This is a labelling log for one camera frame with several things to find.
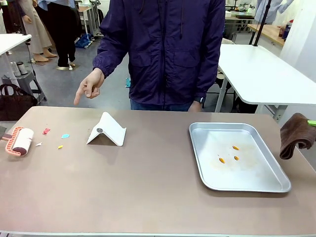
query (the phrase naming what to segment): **jacket sleeve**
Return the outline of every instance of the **jacket sleeve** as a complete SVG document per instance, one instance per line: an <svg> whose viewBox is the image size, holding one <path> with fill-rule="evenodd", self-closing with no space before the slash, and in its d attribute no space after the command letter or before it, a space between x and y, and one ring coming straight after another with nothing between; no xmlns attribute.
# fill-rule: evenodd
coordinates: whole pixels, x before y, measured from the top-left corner
<svg viewBox="0 0 316 237"><path fill-rule="evenodd" d="M93 68L99 68L108 77L127 54L127 29L122 0L111 0L107 15L100 25L104 35Z"/></svg>
<svg viewBox="0 0 316 237"><path fill-rule="evenodd" d="M217 76L220 47L225 25L225 0L211 0L201 44L201 68L195 97L206 97Z"/></svg>
<svg viewBox="0 0 316 237"><path fill-rule="evenodd" d="M278 11L282 14L287 10L287 8L291 5L294 0L287 0L286 4L280 5L278 7Z"/></svg>

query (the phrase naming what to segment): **wristwatch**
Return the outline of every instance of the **wristwatch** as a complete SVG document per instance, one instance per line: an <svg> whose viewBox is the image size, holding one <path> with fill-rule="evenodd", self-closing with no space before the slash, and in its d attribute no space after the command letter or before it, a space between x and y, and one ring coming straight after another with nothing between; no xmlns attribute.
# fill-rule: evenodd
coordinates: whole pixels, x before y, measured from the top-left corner
<svg viewBox="0 0 316 237"><path fill-rule="evenodd" d="M203 104L205 103L205 97L195 97L194 101L198 101L199 103Z"/></svg>

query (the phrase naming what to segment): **blue paper scrap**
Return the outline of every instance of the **blue paper scrap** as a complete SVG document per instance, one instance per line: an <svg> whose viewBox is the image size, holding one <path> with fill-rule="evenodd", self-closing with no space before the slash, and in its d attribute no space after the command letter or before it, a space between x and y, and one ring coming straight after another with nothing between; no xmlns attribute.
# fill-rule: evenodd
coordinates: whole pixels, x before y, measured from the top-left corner
<svg viewBox="0 0 316 237"><path fill-rule="evenodd" d="M62 138L62 139L63 139L63 138L69 138L69 134L64 134L64 135L61 136L61 138Z"/></svg>

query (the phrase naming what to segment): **white table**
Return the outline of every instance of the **white table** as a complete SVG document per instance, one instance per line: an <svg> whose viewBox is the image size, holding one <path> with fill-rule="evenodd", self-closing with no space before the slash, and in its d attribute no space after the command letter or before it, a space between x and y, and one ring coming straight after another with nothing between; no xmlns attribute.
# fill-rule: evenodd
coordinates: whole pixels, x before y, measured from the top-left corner
<svg viewBox="0 0 316 237"><path fill-rule="evenodd" d="M0 34L0 55L3 58L4 67L7 68L9 77L13 84L19 85L11 68L10 61L8 59L8 56L6 55L6 52L14 48L15 46L23 43L24 41L30 39L31 37L31 35L22 34Z"/></svg>
<svg viewBox="0 0 316 237"><path fill-rule="evenodd" d="M316 83L261 46L223 44L219 67L225 79L215 112L220 112L227 81L243 102L267 106L275 120L288 105L316 105Z"/></svg>

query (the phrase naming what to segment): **hand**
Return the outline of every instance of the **hand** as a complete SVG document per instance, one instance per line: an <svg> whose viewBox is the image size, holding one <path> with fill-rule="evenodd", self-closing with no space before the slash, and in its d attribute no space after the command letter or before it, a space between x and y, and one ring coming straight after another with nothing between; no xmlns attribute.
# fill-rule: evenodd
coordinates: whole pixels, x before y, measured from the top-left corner
<svg viewBox="0 0 316 237"><path fill-rule="evenodd" d="M193 101L191 106L189 107L188 112L201 112L202 111L202 104L198 101Z"/></svg>
<svg viewBox="0 0 316 237"><path fill-rule="evenodd" d="M74 105L79 104L80 98L83 94L89 99L97 97L100 94L100 86L104 82L104 74L99 68L95 68L83 81L76 92Z"/></svg>
<svg viewBox="0 0 316 237"><path fill-rule="evenodd" d="M23 18L23 20L24 20L26 23L29 23L29 24L32 23L32 20L31 20L30 17L28 17L27 15L22 16L22 18Z"/></svg>

